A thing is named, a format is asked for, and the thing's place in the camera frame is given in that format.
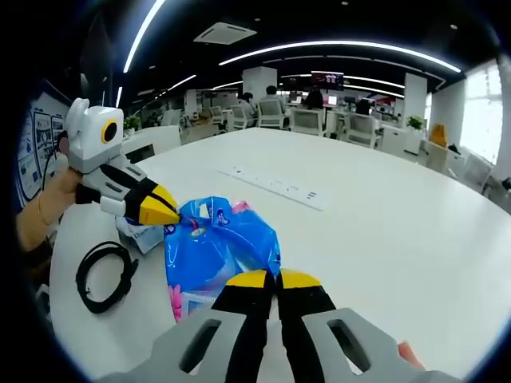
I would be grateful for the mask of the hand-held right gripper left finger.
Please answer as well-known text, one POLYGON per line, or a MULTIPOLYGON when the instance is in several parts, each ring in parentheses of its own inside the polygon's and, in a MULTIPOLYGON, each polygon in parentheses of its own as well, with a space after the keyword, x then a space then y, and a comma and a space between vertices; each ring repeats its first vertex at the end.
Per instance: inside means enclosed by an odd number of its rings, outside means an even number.
POLYGON ((265 270, 231 278, 209 309, 154 344, 155 382, 256 382, 267 344, 275 282, 265 270))

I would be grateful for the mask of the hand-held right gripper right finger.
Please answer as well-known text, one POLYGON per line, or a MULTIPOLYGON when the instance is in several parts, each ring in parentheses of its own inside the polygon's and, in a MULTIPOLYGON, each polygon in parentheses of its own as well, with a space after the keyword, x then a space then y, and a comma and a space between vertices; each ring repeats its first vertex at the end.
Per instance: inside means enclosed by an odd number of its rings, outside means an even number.
POLYGON ((338 310, 309 274, 282 269, 277 277, 283 346, 294 377, 401 377, 396 341, 353 310, 338 310))

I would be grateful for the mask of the person's left hand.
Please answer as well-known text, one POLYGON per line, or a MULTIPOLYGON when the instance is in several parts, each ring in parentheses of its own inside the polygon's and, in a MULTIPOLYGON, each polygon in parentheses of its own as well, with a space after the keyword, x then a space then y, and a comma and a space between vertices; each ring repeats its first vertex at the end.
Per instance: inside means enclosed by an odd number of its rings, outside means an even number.
POLYGON ((81 180, 82 174, 72 168, 59 172, 42 191, 40 206, 64 211, 75 203, 77 186, 81 180))

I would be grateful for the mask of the person's right hand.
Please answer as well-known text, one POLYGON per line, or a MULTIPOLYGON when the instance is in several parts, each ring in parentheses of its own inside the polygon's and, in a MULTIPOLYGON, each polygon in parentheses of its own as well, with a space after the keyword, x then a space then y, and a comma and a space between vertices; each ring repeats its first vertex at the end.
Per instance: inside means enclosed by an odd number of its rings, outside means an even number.
POLYGON ((424 365, 417 359, 417 357, 414 354, 414 351, 412 350, 412 348, 408 342, 399 343, 398 344, 398 352, 399 352, 399 355, 404 360, 406 360, 408 363, 410 363, 417 369, 420 369, 422 371, 425 370, 424 365))

